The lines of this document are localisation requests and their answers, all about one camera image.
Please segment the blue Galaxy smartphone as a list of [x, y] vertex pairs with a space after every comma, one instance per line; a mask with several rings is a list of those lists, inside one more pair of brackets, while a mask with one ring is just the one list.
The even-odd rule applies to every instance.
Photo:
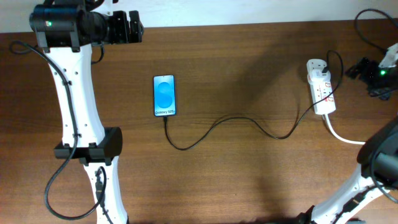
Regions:
[[175, 100], [175, 79], [173, 75], [159, 75], [153, 78], [154, 115], [173, 116], [177, 113]]

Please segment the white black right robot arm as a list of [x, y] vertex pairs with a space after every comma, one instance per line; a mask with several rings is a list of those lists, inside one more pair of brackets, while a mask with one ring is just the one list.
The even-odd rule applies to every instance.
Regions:
[[[309, 60], [307, 70], [315, 112], [330, 125], [328, 114], [335, 110], [330, 73], [318, 59]], [[397, 57], [386, 56], [381, 62], [362, 58], [345, 74], [364, 82], [369, 96], [388, 99], [397, 90]], [[301, 213], [296, 223], [348, 223], [374, 199], [391, 197], [389, 192], [397, 189], [397, 119], [360, 145], [351, 177], [329, 199]]]

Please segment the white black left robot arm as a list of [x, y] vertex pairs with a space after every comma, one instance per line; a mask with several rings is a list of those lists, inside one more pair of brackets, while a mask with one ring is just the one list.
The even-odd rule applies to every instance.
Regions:
[[29, 23], [52, 72], [62, 115], [63, 136], [55, 147], [64, 164], [76, 159], [86, 171], [98, 223], [128, 223], [118, 179], [123, 148], [119, 127], [106, 128], [98, 114], [91, 68], [93, 47], [142, 41], [137, 11], [115, 11], [112, 1], [45, 1]]

